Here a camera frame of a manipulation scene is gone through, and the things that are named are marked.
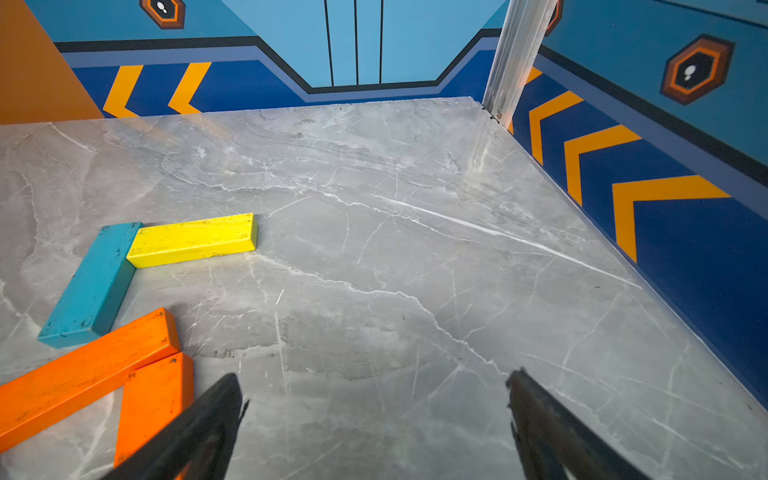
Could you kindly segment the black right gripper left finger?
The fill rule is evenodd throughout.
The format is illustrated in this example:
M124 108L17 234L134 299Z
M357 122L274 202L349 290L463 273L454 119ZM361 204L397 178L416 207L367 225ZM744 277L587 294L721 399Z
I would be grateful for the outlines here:
M107 479L223 479L248 403L238 377L223 375Z

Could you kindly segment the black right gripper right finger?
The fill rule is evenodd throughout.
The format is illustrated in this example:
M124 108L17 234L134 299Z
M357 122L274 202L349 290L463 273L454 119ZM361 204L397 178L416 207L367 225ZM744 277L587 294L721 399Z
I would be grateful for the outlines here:
M645 479L525 370L505 382L511 431L527 479Z

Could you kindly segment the yellow block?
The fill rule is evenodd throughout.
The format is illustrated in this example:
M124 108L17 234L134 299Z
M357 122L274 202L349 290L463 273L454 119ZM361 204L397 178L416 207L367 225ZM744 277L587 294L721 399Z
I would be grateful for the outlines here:
M127 260L136 268L254 251L258 222L253 213L143 227Z

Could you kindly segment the long orange block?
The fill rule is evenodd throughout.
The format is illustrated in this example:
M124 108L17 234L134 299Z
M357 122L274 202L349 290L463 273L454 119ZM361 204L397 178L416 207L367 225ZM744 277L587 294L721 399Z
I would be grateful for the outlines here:
M174 316L165 308L1 386L1 451L123 386L141 367L181 351Z

